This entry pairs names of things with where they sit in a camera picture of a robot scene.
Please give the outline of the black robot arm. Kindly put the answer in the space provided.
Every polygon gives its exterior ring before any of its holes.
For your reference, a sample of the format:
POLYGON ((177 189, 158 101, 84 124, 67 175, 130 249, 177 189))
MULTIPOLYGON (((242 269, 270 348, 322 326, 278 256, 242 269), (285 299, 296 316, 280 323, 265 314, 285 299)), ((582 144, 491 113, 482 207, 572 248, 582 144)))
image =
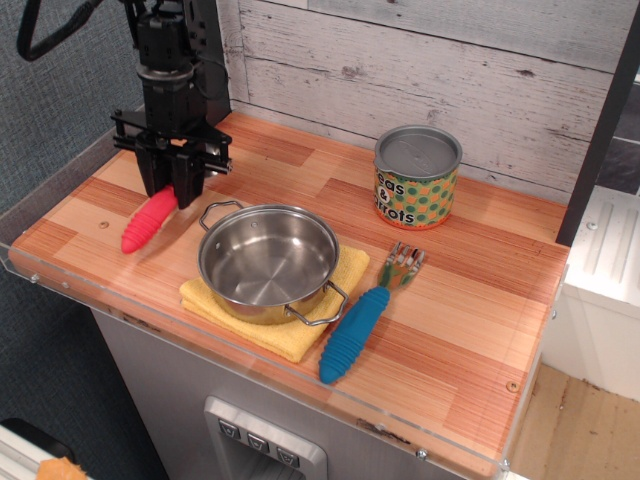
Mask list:
POLYGON ((204 181, 232 169, 232 139, 218 130, 231 112, 217 10, 201 1, 125 4, 143 108, 117 110, 114 143, 135 153, 148 196, 170 186, 179 208, 204 181))

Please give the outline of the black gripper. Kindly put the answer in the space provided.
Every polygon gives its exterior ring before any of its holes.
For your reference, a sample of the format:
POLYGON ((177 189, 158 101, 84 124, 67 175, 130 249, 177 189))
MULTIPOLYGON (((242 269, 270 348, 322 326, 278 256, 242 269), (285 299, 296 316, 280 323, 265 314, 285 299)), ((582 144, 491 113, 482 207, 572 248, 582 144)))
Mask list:
POLYGON ((128 126, 152 137, 153 142, 185 140, 204 148, 203 161, 194 155, 178 155, 172 160, 166 149, 138 145, 135 149, 139 172, 148 197, 173 183, 179 209, 186 209, 202 194, 205 170, 227 174, 231 138, 206 120, 207 99, 192 75, 144 74, 144 109, 116 110, 116 145, 129 150, 134 139, 128 126))

